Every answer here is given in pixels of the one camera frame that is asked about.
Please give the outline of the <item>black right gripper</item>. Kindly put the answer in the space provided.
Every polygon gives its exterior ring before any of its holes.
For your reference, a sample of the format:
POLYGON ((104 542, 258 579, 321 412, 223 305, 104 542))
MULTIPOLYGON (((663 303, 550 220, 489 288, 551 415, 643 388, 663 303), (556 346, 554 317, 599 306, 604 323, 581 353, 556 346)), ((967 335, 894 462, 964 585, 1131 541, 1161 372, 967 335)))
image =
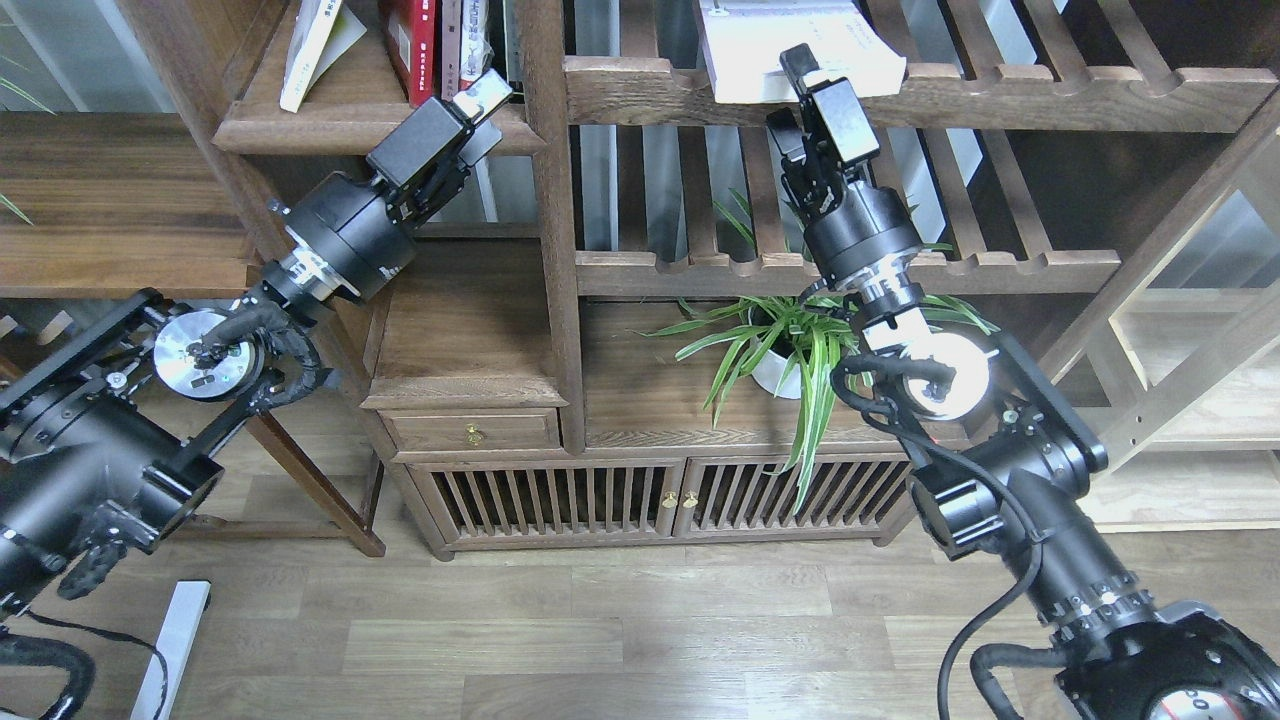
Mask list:
POLYGON ((854 87, 846 78, 823 79, 808 44, 783 50, 780 65, 799 110, 772 113, 767 122, 790 209, 806 228, 841 211, 856 231, 882 231, 867 169, 881 146, 854 87))

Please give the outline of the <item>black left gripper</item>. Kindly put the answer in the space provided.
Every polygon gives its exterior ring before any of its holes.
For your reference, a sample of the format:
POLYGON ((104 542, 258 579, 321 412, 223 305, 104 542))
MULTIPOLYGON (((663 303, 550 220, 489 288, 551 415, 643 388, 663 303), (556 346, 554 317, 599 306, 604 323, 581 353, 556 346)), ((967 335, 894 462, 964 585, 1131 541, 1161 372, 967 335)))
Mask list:
POLYGON ((429 99, 372 149, 366 161, 393 222, 424 223, 462 190, 471 169, 500 142, 486 118, 512 94, 490 68, 452 102, 429 99))

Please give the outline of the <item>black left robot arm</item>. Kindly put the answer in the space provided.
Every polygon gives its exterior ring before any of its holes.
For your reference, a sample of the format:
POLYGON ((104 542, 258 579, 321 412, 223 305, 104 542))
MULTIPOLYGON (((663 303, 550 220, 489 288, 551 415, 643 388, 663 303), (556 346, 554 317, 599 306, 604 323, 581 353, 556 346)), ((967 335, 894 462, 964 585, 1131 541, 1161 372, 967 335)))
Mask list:
POLYGON ((330 372, 312 342, 334 299, 364 304, 416 254, 413 232, 500 141, 512 88, 486 70, 430 97, 369 155, 283 208, 294 250, 228 309, 145 288, 3 392, 3 616, 52 582, 74 600, 131 550, 151 553, 224 470, 215 455, 253 416, 330 372))

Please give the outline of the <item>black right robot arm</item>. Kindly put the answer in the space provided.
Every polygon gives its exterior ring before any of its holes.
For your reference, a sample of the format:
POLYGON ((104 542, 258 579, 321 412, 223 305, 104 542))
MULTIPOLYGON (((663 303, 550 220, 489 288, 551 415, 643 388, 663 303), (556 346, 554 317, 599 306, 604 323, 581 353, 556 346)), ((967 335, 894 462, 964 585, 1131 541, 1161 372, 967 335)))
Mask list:
POLYGON ((963 644, 1024 596, 1050 647, 991 643, 970 657, 998 719, 1018 711, 996 667, 1055 669, 1083 719, 1275 719, 1277 665, 1265 650, 1204 603, 1157 609, 1080 510, 1108 455, 1024 347, 1002 331, 975 342, 928 327, 924 292, 908 278, 923 242, 901 197, 869 176, 879 145, 850 82, 822 79, 805 44, 780 64, 799 108, 767 123, 820 274, 814 290, 841 293, 833 316, 863 323, 861 351, 837 360, 827 384, 899 439, 914 466, 909 495, 938 547, 950 559, 996 553, 1016 578, 950 643, 938 715, 950 715, 963 644))

